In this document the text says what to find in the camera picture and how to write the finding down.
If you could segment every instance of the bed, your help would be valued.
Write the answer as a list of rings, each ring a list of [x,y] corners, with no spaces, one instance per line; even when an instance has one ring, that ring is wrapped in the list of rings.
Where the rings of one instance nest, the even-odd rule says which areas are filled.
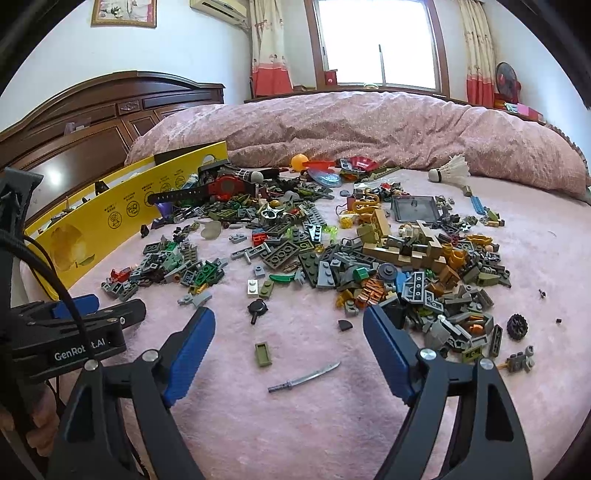
[[[530,323],[521,343],[504,337],[499,358],[527,345],[535,347],[532,372],[502,375],[524,428],[534,478],[552,478],[548,474],[591,407],[590,371],[580,360],[589,343],[584,323],[591,309],[586,292],[591,258],[584,250],[591,235],[591,209],[578,200],[589,185],[584,159],[552,129],[502,112],[431,98],[417,102],[418,96],[403,93],[369,94],[373,99],[365,95],[320,94],[188,109],[139,137],[126,163],[220,138],[228,142],[230,159],[244,167],[285,165],[295,153],[314,158],[362,154],[405,167],[395,178],[406,191],[453,197],[455,211],[467,215],[473,213],[472,205],[457,187],[429,183],[421,171],[465,153],[478,175],[470,179],[472,190],[506,220],[504,228],[479,226],[476,232],[495,238],[512,271],[511,289],[487,289],[495,302],[496,322],[504,327],[510,315],[521,313]],[[339,200],[317,202],[329,223],[336,223]],[[170,236],[174,227],[162,228],[156,236]],[[191,240],[199,245],[200,258],[225,257],[236,250],[227,240],[230,234],[224,231],[207,242],[194,233]],[[72,287],[72,293],[95,293],[102,306],[109,305],[100,282],[112,268],[138,263],[143,245],[154,240],[151,235],[141,239],[138,234],[122,244]],[[340,230],[339,236],[355,233]],[[31,299],[37,298],[38,287],[25,268],[22,272]],[[336,323],[343,315],[334,307],[334,295],[307,286],[295,291],[290,285],[276,287],[269,312],[253,329],[246,312],[249,278],[252,265],[232,261],[224,279],[212,288],[207,306],[216,313],[216,336],[188,396],[173,408],[204,474],[224,480],[373,478],[406,408],[392,397],[381,375],[363,336],[361,317],[353,320],[351,331],[340,332]],[[546,298],[540,298],[538,289]],[[112,361],[128,361],[157,348],[183,327],[192,312],[177,304],[181,290],[164,285],[139,292],[147,305],[146,320],[127,334],[128,350]],[[262,341],[268,342],[273,357],[268,369],[259,369],[254,358],[254,344]],[[318,381],[281,395],[267,393],[270,385],[337,360],[341,366]],[[425,478],[439,471],[454,407],[448,402]],[[145,454],[131,406],[125,411],[131,439]],[[586,433],[579,438],[584,440]]]

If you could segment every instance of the curtain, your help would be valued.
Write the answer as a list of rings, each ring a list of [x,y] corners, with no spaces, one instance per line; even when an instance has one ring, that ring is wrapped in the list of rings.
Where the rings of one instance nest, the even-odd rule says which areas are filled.
[[[252,85],[255,96],[293,91],[283,36],[281,0],[250,0]]]
[[[482,4],[458,0],[468,49],[468,102],[492,108],[495,103],[495,53]]]

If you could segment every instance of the shuttlecock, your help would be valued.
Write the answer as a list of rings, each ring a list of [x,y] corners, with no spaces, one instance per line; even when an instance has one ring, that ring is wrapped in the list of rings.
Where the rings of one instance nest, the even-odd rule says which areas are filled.
[[[464,155],[456,155],[450,157],[449,162],[440,168],[432,168],[429,170],[429,181],[435,183],[445,182],[459,185],[466,184],[466,178],[470,176],[470,168]]]

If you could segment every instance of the metal bolt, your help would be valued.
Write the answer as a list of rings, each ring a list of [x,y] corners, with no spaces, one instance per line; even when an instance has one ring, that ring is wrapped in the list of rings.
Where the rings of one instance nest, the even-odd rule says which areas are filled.
[[[97,368],[99,368],[99,363],[96,360],[87,360],[84,364],[84,370],[88,370],[89,372],[92,372]]]
[[[423,350],[421,350],[420,354],[421,357],[423,357],[423,359],[428,361],[435,360],[435,357],[437,356],[437,354],[430,348],[424,348]]]
[[[484,370],[492,370],[495,367],[495,364],[492,362],[492,360],[490,360],[488,358],[481,358],[480,359],[480,366]]]
[[[158,359],[158,351],[157,350],[146,350],[142,353],[142,360],[144,362],[155,362]]]

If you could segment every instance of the air conditioner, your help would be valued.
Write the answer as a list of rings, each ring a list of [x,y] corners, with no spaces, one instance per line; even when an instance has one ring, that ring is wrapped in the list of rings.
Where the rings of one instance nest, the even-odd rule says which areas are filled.
[[[224,20],[232,25],[246,28],[246,7],[238,0],[190,0],[191,8]]]

